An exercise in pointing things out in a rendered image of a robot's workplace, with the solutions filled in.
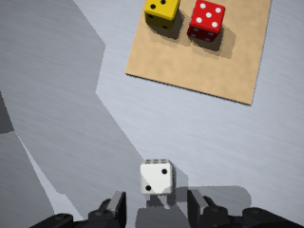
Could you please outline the white die with black pips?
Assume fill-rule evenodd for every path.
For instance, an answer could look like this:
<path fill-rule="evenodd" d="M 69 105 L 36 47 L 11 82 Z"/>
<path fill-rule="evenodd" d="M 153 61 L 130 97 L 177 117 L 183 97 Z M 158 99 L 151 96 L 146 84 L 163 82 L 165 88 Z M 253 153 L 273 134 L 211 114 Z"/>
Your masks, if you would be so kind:
<path fill-rule="evenodd" d="M 173 192 L 170 160 L 142 161 L 141 191 L 143 195 L 170 195 Z"/>

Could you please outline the red die with white pips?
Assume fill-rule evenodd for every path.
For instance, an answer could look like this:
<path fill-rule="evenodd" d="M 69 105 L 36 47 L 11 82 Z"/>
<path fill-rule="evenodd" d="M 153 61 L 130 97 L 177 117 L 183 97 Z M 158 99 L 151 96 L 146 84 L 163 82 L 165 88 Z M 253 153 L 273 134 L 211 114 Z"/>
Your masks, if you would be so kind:
<path fill-rule="evenodd" d="M 207 42 L 213 42 L 220 33 L 224 13 L 224 6 L 197 0 L 186 34 Z"/>

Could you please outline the yellow die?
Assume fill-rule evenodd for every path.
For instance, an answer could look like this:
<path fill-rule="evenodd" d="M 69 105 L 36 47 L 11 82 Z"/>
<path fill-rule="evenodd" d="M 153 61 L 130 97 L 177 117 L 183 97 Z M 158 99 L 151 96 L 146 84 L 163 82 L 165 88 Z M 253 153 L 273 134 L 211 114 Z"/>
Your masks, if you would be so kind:
<path fill-rule="evenodd" d="M 148 0 L 144 15 L 146 24 L 171 30 L 181 0 Z"/>

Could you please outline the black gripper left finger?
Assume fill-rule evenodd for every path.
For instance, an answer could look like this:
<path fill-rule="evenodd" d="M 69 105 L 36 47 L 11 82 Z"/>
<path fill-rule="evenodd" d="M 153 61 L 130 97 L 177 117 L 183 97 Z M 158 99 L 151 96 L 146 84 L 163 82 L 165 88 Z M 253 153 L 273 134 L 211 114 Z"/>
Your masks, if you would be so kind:
<path fill-rule="evenodd" d="M 29 228 L 87 228 L 87 223 L 88 228 L 125 228 L 126 193 L 115 192 L 112 199 L 104 200 L 99 209 L 88 213 L 86 220 L 73 221 L 71 214 L 61 213 Z"/>

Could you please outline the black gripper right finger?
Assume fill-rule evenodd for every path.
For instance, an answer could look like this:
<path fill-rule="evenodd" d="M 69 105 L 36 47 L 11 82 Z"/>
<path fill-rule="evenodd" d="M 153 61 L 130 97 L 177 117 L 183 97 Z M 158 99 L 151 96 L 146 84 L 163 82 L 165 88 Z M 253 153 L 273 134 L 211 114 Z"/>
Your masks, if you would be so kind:
<path fill-rule="evenodd" d="M 191 228 L 304 228 L 258 207 L 243 209 L 242 217 L 230 216 L 198 189 L 187 190 L 187 216 Z"/>

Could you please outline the tan flat mat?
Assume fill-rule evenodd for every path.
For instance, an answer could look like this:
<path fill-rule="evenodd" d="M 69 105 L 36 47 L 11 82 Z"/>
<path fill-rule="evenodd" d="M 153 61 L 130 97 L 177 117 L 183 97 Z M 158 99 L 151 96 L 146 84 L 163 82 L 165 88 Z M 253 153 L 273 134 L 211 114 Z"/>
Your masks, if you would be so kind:
<path fill-rule="evenodd" d="M 197 0 L 180 0 L 171 30 L 146 24 L 144 0 L 125 74 L 251 104 L 271 0 L 205 0 L 225 7 L 213 42 L 188 36 Z"/>

